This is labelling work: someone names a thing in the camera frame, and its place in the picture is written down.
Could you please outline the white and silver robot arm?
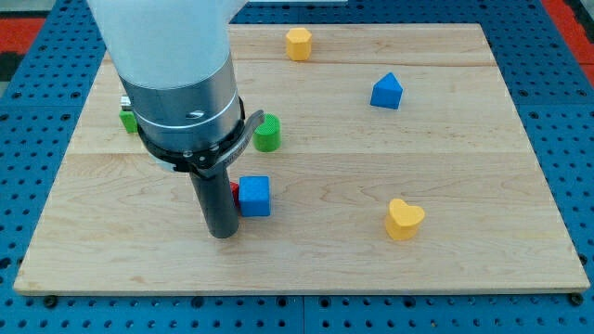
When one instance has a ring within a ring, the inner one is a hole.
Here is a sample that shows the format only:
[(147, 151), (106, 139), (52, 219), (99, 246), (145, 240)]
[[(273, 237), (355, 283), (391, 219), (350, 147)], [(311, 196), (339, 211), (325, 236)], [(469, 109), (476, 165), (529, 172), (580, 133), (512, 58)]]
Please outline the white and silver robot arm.
[(245, 149), (227, 33), (246, 0), (88, 0), (147, 151), (216, 173)]

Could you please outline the green block behind arm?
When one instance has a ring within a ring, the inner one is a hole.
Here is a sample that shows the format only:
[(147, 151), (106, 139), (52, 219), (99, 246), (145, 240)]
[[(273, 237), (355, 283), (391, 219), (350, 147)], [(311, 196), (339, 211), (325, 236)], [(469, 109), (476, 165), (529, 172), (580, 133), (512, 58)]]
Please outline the green block behind arm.
[(137, 122), (134, 113), (131, 110), (121, 109), (119, 113), (120, 120), (123, 124), (125, 131), (128, 134), (137, 132)]

